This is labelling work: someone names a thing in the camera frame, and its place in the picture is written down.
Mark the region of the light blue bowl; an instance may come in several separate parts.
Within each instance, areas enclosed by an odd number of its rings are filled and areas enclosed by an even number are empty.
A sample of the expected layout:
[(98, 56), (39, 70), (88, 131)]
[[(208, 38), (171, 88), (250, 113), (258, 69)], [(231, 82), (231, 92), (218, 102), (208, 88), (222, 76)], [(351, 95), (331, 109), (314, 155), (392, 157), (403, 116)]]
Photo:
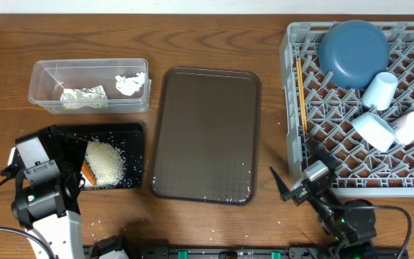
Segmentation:
[(361, 114), (351, 124), (364, 140), (382, 153), (387, 152), (396, 139), (391, 126), (371, 112)]

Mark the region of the light blue cup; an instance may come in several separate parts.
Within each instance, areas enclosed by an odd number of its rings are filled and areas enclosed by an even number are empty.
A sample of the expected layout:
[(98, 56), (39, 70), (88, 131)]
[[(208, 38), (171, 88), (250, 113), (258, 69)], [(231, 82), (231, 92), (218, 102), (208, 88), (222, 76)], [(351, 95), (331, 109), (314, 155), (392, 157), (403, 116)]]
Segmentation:
[(398, 78), (389, 72), (378, 73), (363, 93), (361, 100), (369, 109), (383, 111), (390, 107), (398, 86)]

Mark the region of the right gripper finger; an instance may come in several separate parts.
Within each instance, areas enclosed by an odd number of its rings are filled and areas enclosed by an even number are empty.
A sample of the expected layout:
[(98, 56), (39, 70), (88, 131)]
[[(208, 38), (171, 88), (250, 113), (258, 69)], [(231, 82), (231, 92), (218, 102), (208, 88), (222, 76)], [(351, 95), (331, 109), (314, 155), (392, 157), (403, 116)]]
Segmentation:
[(270, 171), (275, 179), (280, 196), (282, 198), (288, 198), (288, 195), (290, 194), (288, 187), (285, 185), (285, 183), (283, 182), (281, 177), (279, 177), (279, 175), (277, 174), (277, 172), (275, 171), (273, 167), (270, 167)]
[(322, 163), (324, 163), (328, 167), (328, 169), (336, 168), (336, 159), (332, 157), (329, 153), (327, 153), (325, 150), (317, 148), (311, 144), (306, 144), (305, 146), (310, 155), (314, 157), (316, 160), (319, 160)]

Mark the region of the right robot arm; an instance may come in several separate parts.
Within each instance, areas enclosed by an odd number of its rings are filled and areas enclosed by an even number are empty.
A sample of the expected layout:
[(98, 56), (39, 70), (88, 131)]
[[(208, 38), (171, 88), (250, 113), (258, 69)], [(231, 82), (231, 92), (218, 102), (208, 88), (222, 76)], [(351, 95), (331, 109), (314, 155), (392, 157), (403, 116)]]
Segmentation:
[(319, 250), (318, 258), (376, 258), (372, 238), (377, 236), (376, 216), (371, 203), (357, 199), (342, 204), (331, 190), (336, 160), (326, 151), (306, 146), (316, 161), (303, 171), (303, 179), (290, 190), (274, 168), (270, 171), (283, 201), (299, 206), (308, 202), (317, 214), (324, 232), (335, 242)]

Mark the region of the dark blue plate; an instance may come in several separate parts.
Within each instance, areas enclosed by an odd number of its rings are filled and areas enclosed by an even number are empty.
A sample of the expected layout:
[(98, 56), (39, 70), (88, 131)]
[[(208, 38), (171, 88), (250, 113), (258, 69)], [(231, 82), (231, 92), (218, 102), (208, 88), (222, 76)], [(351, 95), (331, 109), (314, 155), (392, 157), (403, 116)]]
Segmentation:
[(389, 62), (390, 49), (383, 32), (369, 22), (351, 20), (333, 26), (318, 48), (319, 68), (332, 73), (330, 82), (345, 89), (363, 89)]

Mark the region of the orange carrot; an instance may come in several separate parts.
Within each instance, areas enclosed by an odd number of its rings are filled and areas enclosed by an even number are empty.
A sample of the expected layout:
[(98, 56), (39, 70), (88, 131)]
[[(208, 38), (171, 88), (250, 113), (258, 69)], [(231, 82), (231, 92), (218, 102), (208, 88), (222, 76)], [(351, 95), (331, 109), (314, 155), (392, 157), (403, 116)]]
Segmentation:
[(85, 160), (83, 161), (83, 164), (82, 164), (81, 173), (86, 177), (86, 179), (92, 185), (94, 186), (96, 185), (96, 177)]

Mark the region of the white rice pile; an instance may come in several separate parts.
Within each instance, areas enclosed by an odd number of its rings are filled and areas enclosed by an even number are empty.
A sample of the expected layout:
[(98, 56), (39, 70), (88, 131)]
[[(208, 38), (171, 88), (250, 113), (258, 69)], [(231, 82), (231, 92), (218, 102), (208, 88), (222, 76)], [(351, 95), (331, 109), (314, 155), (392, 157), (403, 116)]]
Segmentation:
[(96, 177), (94, 186), (81, 173), (85, 190), (131, 188), (137, 183), (137, 180), (127, 175), (124, 151), (111, 144), (92, 139), (88, 142), (85, 161)]

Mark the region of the white tissue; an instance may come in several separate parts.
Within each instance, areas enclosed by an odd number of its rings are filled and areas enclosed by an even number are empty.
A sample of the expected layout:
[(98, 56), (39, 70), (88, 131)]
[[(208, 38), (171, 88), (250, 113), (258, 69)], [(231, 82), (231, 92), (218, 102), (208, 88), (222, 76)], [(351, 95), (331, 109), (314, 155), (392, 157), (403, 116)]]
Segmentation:
[(125, 96), (132, 96), (143, 87), (146, 74), (137, 73), (135, 77), (115, 76), (116, 89)]

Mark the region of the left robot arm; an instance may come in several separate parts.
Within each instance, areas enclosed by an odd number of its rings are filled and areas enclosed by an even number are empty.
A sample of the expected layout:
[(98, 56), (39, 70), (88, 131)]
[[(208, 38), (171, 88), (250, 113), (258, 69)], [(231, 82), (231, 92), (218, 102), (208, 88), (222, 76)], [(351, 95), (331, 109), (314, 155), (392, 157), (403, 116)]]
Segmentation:
[(15, 181), (12, 214), (37, 258), (130, 258), (124, 239), (82, 241), (78, 195), (87, 142), (49, 126), (16, 139), (1, 175)]

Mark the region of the wooden chopstick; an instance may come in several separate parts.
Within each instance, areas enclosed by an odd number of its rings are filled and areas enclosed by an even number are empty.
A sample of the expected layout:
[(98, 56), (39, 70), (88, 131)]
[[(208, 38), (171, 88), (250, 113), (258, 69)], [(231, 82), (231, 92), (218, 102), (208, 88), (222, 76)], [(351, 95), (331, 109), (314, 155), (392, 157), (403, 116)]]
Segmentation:
[(304, 88), (303, 88), (303, 72), (301, 58), (296, 59), (296, 69), (297, 69), (297, 80), (298, 80), (298, 96), (300, 99), (300, 117), (303, 128), (303, 135), (306, 134), (307, 122), (306, 122), (306, 110), (305, 110), (305, 97), (304, 97)]
[(301, 58), (298, 57), (297, 59), (297, 73), (298, 73), (298, 88), (299, 88), (299, 96), (300, 96), (300, 113), (302, 117), (302, 122), (305, 121), (305, 99), (304, 99), (304, 89), (303, 89), (303, 81), (302, 81), (302, 66), (301, 66)]

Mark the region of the white cup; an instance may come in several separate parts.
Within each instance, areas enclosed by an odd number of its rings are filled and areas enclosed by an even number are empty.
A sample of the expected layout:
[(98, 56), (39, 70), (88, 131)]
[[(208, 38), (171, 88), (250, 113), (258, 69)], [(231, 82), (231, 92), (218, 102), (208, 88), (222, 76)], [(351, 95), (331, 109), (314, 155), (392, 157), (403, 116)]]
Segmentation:
[(390, 126), (395, 131), (397, 144), (409, 145), (414, 142), (414, 111), (402, 115), (391, 122)]

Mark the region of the yellow foil snack wrapper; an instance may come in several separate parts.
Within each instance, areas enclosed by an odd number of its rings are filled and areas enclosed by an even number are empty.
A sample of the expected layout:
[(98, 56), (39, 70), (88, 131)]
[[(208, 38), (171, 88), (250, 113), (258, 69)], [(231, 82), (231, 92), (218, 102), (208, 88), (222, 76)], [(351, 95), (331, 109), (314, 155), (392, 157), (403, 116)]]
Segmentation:
[(83, 107), (102, 109), (108, 106), (108, 96), (103, 86), (82, 89), (64, 88), (60, 96), (60, 103), (66, 109)]

